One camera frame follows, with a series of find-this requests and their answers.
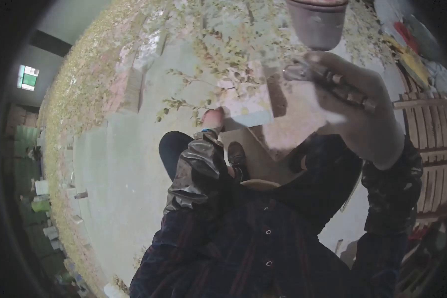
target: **wooden slats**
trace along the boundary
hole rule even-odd
[[[411,93],[409,94],[409,98],[415,100],[417,99],[417,95],[415,93]],[[425,149],[427,148],[427,133],[424,113],[422,111],[422,107],[420,106],[414,107],[414,111],[416,114],[417,131],[419,134],[419,149]]]
[[[435,171],[435,175],[436,175],[435,192],[432,207],[430,209],[431,211],[437,210],[437,208],[441,204],[442,187],[444,185],[444,170]]]
[[[407,94],[400,94],[399,98],[402,101],[408,101],[409,96]],[[414,109],[404,109],[406,114],[407,126],[409,129],[409,137],[410,141],[414,145],[414,147],[419,147],[419,137],[417,133],[417,123],[416,123],[416,115],[414,113]]]
[[[418,213],[424,211],[424,203],[426,201],[426,192],[427,192],[427,174],[428,174],[428,171],[424,169],[424,172],[422,173],[422,177],[420,178],[422,181],[422,188],[420,190],[419,200],[417,201],[417,212]]]
[[[420,93],[418,96],[421,100],[427,101],[427,96],[424,93]],[[434,125],[432,123],[432,115],[430,113],[430,107],[429,106],[423,106],[422,112],[424,114],[424,120],[426,124],[426,133],[427,133],[427,146],[429,149],[432,149],[435,147],[435,134],[434,134]],[[436,161],[435,156],[429,156],[428,160],[430,163],[433,163]]]
[[[434,202],[435,195],[435,180],[436,171],[427,171],[427,190],[426,197],[424,201],[424,212],[429,212],[432,210],[432,203]]]
[[[442,185],[441,205],[447,204],[447,168],[444,171],[444,183]]]
[[[394,109],[403,109],[406,130],[424,163],[422,189],[417,202],[420,215],[447,209],[447,93],[401,94]]]
[[[427,100],[412,100],[409,102],[393,102],[394,110],[400,110],[404,108],[413,108],[417,106],[425,105],[444,105],[447,106],[446,99],[427,99]]]
[[[439,110],[436,106],[430,107],[430,113],[432,115],[432,120],[434,122],[434,131],[435,131],[435,146],[441,148],[444,146],[444,141],[442,140],[442,126],[441,119],[439,117]],[[444,160],[444,155],[446,153],[437,154],[437,161]]]

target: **clay pot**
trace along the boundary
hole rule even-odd
[[[286,0],[293,27],[303,44],[329,51],[343,33],[348,0]]]

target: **plaid shirt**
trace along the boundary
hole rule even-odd
[[[210,226],[198,209],[181,204],[164,215],[131,282],[131,297],[260,298],[268,289],[287,298],[392,297],[407,235],[401,224],[385,226],[389,232],[381,232],[385,215],[379,212],[390,206],[374,212],[371,208],[378,200],[388,202],[380,200],[387,194],[394,202],[407,201],[408,210],[413,198],[417,200],[420,156],[408,145],[394,173],[378,174],[372,164],[363,167],[363,185],[370,190],[370,232],[359,239],[351,270],[318,241],[305,218],[271,196],[256,197],[226,212],[218,227]]]

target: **black pants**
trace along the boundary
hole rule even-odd
[[[193,139],[181,132],[169,132],[159,143],[159,155],[171,180],[181,153]],[[255,191],[233,185],[233,201],[271,197],[304,216],[319,234],[351,195],[359,177],[362,160],[337,134],[313,135],[308,143],[305,164],[308,170],[295,180],[271,191]]]

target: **red cloth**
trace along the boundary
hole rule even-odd
[[[409,32],[409,30],[405,27],[405,25],[401,22],[395,22],[394,28],[399,32],[400,35],[402,35],[402,38],[404,38],[405,42],[407,43],[410,48],[416,52],[416,54],[419,54],[419,47],[417,45],[417,40],[412,36],[412,34]]]

